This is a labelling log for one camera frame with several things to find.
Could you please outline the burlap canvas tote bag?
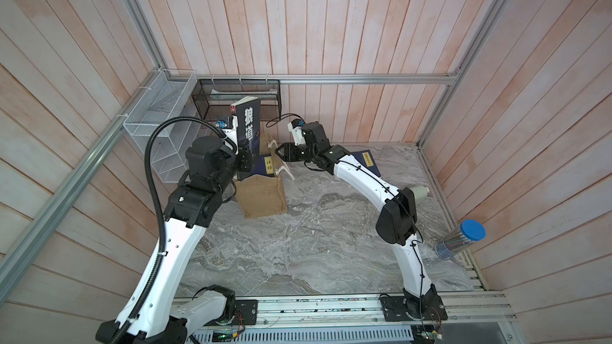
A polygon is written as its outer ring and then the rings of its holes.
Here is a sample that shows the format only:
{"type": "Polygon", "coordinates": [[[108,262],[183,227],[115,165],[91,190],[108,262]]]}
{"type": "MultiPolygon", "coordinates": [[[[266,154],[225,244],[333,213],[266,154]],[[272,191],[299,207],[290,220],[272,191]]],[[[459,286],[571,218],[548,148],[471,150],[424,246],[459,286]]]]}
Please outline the burlap canvas tote bag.
{"type": "Polygon", "coordinates": [[[264,218],[288,211],[283,175],[294,180],[287,164],[276,156],[277,141],[269,134],[260,138],[260,155],[273,157],[275,177],[250,175],[237,183],[237,201],[247,219],[264,218]]]}

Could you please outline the black wolf title book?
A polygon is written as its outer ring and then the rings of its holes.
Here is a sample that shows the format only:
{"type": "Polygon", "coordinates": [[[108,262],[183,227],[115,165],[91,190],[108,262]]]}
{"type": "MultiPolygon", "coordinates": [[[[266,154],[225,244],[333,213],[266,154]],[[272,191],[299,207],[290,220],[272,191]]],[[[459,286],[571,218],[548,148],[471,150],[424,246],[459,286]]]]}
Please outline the black wolf title book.
{"type": "Polygon", "coordinates": [[[261,101],[257,97],[243,97],[230,106],[236,118],[237,144],[249,148],[252,154],[260,151],[261,101]]]}

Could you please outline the navy book yellow label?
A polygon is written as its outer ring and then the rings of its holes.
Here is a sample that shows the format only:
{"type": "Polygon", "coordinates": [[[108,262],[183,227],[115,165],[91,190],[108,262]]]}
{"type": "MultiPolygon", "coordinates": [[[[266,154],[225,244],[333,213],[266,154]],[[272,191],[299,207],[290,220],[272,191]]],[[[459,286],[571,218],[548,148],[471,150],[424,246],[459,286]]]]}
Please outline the navy book yellow label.
{"type": "Polygon", "coordinates": [[[261,154],[258,156],[258,160],[253,164],[253,170],[251,175],[260,175],[266,177],[275,177],[275,167],[273,157],[270,154],[261,154]]]}

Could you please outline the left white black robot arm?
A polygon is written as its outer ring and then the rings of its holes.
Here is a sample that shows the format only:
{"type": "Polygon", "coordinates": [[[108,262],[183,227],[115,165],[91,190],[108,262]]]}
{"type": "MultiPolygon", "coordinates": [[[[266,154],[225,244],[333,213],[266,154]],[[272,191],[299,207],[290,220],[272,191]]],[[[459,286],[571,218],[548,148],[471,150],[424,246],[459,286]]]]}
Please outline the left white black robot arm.
{"type": "Polygon", "coordinates": [[[186,150],[188,169],[162,213],[158,248],[134,294],[115,320],[102,323],[103,343],[183,343],[210,322],[237,323],[235,293],[214,285],[181,307],[173,307],[180,280],[197,244],[224,202],[235,176],[248,175],[258,160],[260,143],[241,141],[237,151],[209,135],[186,150]]]}

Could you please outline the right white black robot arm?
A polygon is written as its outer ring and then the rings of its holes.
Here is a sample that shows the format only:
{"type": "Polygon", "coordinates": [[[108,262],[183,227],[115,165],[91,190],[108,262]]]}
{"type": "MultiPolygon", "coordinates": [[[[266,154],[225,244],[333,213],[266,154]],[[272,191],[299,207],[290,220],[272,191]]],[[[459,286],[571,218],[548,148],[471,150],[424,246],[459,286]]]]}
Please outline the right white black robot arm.
{"type": "Polygon", "coordinates": [[[279,158],[285,162],[315,164],[316,171],[345,181],[379,211],[375,229],[391,245],[398,261],[406,313],[413,319],[423,319],[426,309],[438,297],[419,252],[422,235],[417,227],[417,203],[419,197],[429,194],[429,189],[425,186],[399,189],[385,182],[352,152],[340,145],[331,145],[323,125],[318,122],[306,124],[295,119],[288,124],[288,130],[293,141],[276,149],[279,158]]]}

